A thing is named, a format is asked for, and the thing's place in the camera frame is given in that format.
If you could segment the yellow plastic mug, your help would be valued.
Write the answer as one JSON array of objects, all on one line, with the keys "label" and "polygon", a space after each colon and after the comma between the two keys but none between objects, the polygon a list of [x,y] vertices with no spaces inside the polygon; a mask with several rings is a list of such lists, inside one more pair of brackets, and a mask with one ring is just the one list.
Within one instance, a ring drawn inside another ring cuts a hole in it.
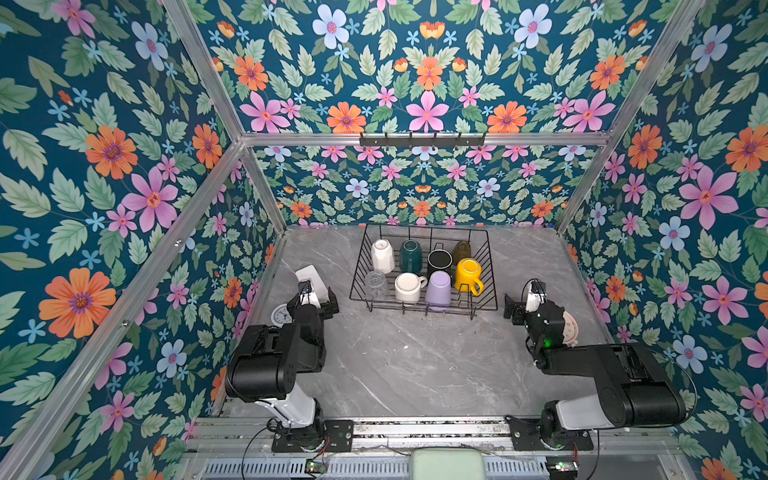
[{"label": "yellow plastic mug", "polygon": [[464,258],[456,266],[454,288],[460,293],[480,296],[485,290],[481,275],[482,266],[475,259]]}]

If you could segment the red interior white mug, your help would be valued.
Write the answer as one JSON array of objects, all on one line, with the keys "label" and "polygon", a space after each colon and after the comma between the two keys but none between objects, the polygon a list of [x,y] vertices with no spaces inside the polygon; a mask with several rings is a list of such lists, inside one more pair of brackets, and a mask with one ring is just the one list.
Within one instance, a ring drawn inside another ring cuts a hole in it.
[{"label": "red interior white mug", "polygon": [[399,274],[394,283],[395,298],[405,304],[416,304],[421,298],[422,289],[427,285],[425,276],[410,272]]}]

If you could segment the lavender plastic cup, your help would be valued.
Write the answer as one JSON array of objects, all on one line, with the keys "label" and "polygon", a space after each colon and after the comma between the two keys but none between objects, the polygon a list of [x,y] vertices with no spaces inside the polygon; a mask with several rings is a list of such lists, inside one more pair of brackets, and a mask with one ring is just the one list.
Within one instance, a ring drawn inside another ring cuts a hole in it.
[{"label": "lavender plastic cup", "polygon": [[425,302],[430,311],[444,311],[451,304],[451,277],[442,270],[433,272],[428,281]]}]

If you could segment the gold glitter cup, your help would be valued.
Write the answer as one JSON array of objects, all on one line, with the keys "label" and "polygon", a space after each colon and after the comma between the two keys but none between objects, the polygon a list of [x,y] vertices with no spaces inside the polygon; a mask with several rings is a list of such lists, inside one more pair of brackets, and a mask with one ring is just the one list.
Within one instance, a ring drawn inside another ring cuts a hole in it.
[{"label": "gold glitter cup", "polygon": [[454,266],[457,266],[460,261],[472,257],[471,244],[468,241],[464,241],[464,240],[459,241],[455,245],[451,255],[453,260],[452,264]]}]

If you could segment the green and cream mug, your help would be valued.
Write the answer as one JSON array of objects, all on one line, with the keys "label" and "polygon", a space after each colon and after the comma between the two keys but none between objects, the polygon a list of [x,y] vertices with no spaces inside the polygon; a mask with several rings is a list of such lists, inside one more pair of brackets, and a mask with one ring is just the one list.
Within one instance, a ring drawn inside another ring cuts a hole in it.
[{"label": "green and cream mug", "polygon": [[403,273],[419,275],[422,270],[422,248],[418,241],[405,240],[400,247],[400,269]]}]

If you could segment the black mug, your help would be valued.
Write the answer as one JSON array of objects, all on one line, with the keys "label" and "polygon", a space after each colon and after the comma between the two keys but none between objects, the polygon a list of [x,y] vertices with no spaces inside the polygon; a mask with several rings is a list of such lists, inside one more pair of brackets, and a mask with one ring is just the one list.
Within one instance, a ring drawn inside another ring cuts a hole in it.
[{"label": "black mug", "polygon": [[427,255],[427,277],[430,278],[436,272],[451,274],[453,256],[445,248],[443,242],[437,242]]}]

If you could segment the clear glass cup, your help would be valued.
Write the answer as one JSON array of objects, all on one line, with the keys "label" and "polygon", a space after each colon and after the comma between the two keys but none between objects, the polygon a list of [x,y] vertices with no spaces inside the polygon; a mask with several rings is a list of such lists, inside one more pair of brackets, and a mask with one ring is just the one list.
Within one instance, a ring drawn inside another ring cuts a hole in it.
[{"label": "clear glass cup", "polygon": [[384,273],[373,270],[366,274],[364,278],[364,293],[367,301],[384,301],[387,299],[388,292],[389,284]]}]

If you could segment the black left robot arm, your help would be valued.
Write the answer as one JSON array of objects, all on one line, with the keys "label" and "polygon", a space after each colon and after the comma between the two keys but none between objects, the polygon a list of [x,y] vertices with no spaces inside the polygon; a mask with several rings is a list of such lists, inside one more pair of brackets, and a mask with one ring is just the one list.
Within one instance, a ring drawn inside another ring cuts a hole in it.
[{"label": "black left robot arm", "polygon": [[275,452],[315,452],[329,442],[317,399],[297,384],[300,374],[319,373],[326,360],[325,321],[339,312],[333,291],[325,301],[306,292],[287,303],[292,319],[280,327],[251,325],[231,356],[224,387],[229,398],[263,407],[271,417]]}]

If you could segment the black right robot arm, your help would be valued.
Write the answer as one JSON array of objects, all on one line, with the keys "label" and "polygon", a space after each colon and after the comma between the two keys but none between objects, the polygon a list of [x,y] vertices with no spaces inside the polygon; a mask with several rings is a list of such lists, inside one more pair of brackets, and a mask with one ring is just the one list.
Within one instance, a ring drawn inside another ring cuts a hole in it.
[{"label": "black right robot arm", "polygon": [[588,378],[595,392],[551,400],[537,420],[508,415],[513,445],[523,450],[593,447],[590,433],[624,427],[669,428],[687,421],[685,402],[651,351],[637,344],[569,346],[566,310],[542,298],[504,297],[503,317],[527,332],[525,347],[543,374]]}]

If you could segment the cream ceramic mug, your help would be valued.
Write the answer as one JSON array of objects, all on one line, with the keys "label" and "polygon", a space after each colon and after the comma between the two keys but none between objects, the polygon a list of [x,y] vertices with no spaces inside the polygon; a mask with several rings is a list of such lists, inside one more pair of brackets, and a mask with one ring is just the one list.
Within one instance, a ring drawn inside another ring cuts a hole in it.
[{"label": "cream ceramic mug", "polygon": [[371,261],[374,271],[389,274],[395,269],[394,250],[386,239],[378,239],[372,243]]}]

